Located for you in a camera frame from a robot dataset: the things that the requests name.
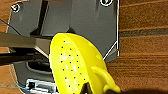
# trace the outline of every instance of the black plastic part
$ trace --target black plastic part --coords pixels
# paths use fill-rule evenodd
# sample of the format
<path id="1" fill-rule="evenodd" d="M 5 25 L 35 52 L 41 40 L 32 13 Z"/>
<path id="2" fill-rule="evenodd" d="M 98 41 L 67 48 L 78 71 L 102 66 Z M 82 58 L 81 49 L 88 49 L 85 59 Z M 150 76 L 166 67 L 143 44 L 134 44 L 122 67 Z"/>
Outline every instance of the black plastic part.
<path id="1" fill-rule="evenodd" d="M 89 82 L 83 84 L 80 94 L 93 94 Z"/>
<path id="2" fill-rule="evenodd" d="M 29 90 L 31 90 L 32 88 L 35 88 L 35 83 L 34 82 L 29 82 Z"/>

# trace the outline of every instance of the scoop handle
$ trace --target scoop handle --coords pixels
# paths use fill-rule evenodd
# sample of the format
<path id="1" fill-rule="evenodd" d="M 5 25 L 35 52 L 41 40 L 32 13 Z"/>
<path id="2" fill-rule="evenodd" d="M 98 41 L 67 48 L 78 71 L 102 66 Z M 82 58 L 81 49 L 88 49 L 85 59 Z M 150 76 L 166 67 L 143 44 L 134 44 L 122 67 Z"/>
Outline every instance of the scoop handle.
<path id="1" fill-rule="evenodd" d="M 109 89 L 116 93 L 121 93 L 120 88 L 115 84 L 113 78 L 106 70 L 99 67 L 92 67 L 92 70 L 95 74 L 101 76 L 105 80 L 106 85 L 103 88 L 104 93 Z"/>

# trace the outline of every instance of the screw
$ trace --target screw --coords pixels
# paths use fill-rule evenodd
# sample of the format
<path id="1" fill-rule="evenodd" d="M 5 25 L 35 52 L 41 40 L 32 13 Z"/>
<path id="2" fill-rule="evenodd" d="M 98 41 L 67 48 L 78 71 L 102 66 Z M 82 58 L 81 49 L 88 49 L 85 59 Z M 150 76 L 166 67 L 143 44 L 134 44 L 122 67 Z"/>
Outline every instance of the screw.
<path id="1" fill-rule="evenodd" d="M 14 4 L 11 6 L 13 12 L 19 12 L 20 10 L 20 5 L 19 4 Z"/>
<path id="2" fill-rule="evenodd" d="M 113 2 L 113 0 L 100 0 L 101 5 L 103 5 L 105 7 L 111 5 L 112 2 Z"/>

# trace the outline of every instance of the yellow plastic scoop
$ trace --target yellow plastic scoop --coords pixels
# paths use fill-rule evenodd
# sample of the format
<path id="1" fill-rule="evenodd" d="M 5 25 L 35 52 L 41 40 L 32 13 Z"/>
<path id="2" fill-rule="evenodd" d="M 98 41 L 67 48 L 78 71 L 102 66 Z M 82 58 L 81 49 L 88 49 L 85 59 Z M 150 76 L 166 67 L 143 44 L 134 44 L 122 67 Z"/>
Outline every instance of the yellow plastic scoop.
<path id="1" fill-rule="evenodd" d="M 61 94 L 80 94 L 86 83 L 93 94 L 104 94 L 108 89 L 120 93 L 101 54 L 84 37 L 71 33 L 56 34 L 51 41 L 49 57 Z"/>

